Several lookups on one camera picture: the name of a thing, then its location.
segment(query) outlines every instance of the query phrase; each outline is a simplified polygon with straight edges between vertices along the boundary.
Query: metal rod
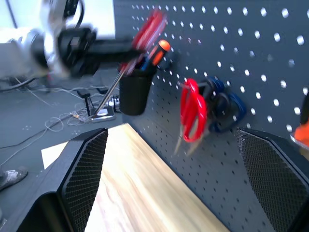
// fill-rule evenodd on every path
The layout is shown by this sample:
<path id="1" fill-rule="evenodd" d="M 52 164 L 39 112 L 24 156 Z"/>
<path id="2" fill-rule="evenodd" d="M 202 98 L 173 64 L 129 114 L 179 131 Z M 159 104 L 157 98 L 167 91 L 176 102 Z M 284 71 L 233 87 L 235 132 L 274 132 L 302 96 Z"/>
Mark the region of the metal rod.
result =
<path id="1" fill-rule="evenodd" d="M 111 87 L 108 89 L 107 93 L 104 95 L 103 100 L 98 105 L 96 111 L 94 112 L 93 118 L 96 117 L 98 112 L 105 106 L 105 104 L 108 102 L 109 98 L 112 95 L 113 90 L 116 88 L 116 85 L 119 83 L 120 79 L 123 77 L 125 71 L 120 71 L 120 73 L 117 75 L 116 79 L 112 83 Z"/>
<path id="2" fill-rule="evenodd" d="M 14 17 L 12 8 L 11 8 L 11 4 L 10 4 L 9 0 L 5 0 L 5 2 L 6 2 L 6 5 L 7 5 L 7 7 L 8 7 L 8 10 L 9 10 L 9 13 L 10 13 L 10 16 L 11 16 L 11 19 L 12 19 L 12 22 L 13 22 L 13 25 L 14 25 L 14 28 L 17 29 L 18 26 L 17 26 L 16 20 L 15 20 L 15 17 Z"/>

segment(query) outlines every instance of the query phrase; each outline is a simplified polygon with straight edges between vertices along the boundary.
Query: mesh gripper pad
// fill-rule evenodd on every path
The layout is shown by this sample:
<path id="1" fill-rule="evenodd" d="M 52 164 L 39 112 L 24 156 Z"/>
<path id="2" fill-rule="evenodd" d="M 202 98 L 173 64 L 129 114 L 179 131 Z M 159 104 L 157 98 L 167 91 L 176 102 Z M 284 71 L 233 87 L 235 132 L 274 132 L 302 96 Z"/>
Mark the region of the mesh gripper pad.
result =
<path id="1" fill-rule="evenodd" d="M 81 150 L 63 187 L 63 199 L 69 209 L 76 232 L 86 228 L 97 195 L 108 131 L 90 139 Z"/>
<path id="2" fill-rule="evenodd" d="M 287 141 L 271 136 L 270 139 L 268 133 L 261 131 L 237 130 L 239 152 L 250 184 L 275 231 L 303 231 L 300 228 L 304 227 L 304 215 L 308 214 L 308 183 L 296 171 L 287 153 L 301 155 Z M 275 140 L 284 150 L 281 147 L 278 150 Z"/>

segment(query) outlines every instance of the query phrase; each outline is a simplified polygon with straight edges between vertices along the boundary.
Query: black pen holder cup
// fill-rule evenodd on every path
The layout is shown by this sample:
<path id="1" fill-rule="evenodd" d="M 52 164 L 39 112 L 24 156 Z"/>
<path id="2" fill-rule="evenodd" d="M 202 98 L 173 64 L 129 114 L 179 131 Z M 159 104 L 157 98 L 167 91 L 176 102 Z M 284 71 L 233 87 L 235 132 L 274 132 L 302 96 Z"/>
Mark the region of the black pen holder cup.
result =
<path id="1" fill-rule="evenodd" d="M 135 69 L 130 76 L 123 76 L 119 83 L 120 111 L 125 115 L 141 115 L 146 108 L 148 93 L 156 68 Z"/>

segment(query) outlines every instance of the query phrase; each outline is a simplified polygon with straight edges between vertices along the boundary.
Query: pegboard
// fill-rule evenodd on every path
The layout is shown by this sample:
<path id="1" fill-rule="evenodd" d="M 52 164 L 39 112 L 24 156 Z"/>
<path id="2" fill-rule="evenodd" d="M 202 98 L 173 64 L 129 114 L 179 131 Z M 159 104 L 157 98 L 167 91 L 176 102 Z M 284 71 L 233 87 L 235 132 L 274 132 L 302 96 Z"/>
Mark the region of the pegboard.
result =
<path id="1" fill-rule="evenodd" d="M 115 0 L 116 35 L 134 36 L 154 8 L 168 15 L 160 39 L 175 54 L 153 78 L 145 113 L 125 119 L 233 232 L 273 232 L 247 178 L 234 130 L 211 134 L 192 157 L 173 155 L 177 82 L 216 76 L 246 104 L 240 127 L 289 139 L 308 93 L 309 2 Z"/>

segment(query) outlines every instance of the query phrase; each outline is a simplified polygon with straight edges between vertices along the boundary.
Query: wooden table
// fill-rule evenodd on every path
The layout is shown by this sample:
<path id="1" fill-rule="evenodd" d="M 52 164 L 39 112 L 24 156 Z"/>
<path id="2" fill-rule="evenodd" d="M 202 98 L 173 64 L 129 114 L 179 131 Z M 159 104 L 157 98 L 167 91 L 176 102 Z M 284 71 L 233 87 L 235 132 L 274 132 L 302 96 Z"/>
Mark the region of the wooden table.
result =
<path id="1" fill-rule="evenodd" d="M 66 143 L 42 150 L 44 165 Z M 124 124 L 109 130 L 103 171 L 86 232 L 227 232 L 228 229 Z"/>

